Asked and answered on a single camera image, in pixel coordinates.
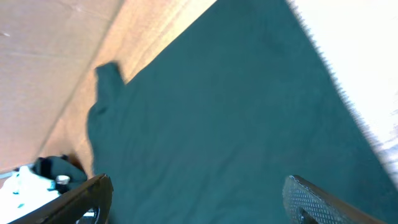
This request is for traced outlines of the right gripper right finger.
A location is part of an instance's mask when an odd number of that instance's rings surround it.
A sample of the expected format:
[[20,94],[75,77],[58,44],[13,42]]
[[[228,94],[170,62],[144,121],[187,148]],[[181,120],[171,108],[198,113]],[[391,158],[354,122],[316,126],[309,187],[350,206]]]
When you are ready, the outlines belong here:
[[299,175],[285,179],[282,198],[286,214],[294,224],[382,223]]

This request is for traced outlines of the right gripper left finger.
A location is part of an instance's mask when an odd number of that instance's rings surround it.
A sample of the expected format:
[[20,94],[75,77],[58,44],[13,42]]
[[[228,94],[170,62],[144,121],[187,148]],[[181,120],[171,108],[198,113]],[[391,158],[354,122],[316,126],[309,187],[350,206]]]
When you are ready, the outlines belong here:
[[108,221],[112,197],[111,179],[106,174],[100,174],[11,223],[104,224]]

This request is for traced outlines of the black t-shirt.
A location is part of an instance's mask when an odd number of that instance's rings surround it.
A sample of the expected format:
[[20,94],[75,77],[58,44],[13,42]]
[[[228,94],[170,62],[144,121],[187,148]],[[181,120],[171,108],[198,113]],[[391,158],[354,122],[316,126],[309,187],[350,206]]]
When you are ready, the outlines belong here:
[[217,1],[130,82],[97,67],[111,223],[287,223],[297,174],[387,223],[397,190],[284,1]]

